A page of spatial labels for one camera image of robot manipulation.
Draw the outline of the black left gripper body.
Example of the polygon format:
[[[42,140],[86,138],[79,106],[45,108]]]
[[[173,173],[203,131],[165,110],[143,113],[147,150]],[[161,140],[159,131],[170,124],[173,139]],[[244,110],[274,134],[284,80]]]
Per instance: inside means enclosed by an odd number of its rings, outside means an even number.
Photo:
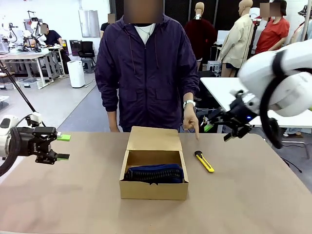
[[[21,139],[20,156],[38,155],[40,152],[47,153],[51,150],[50,139],[34,136],[34,128],[18,127],[17,130]]]

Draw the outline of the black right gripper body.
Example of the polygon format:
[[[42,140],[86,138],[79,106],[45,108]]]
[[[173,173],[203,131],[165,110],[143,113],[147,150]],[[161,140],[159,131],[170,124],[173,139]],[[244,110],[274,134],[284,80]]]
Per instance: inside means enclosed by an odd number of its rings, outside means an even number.
[[[249,124],[258,116],[258,98],[254,94],[243,90],[231,90],[230,94],[235,100],[230,104],[229,113],[239,127]]]

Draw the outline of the person's left hand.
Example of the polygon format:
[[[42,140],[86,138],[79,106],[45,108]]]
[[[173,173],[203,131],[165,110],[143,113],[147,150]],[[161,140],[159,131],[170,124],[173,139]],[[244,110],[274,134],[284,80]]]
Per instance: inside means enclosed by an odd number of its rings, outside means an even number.
[[[183,129],[195,131],[195,137],[199,140],[199,124],[196,114],[194,112],[194,107],[192,105],[185,106],[184,109],[184,119],[183,119]]]

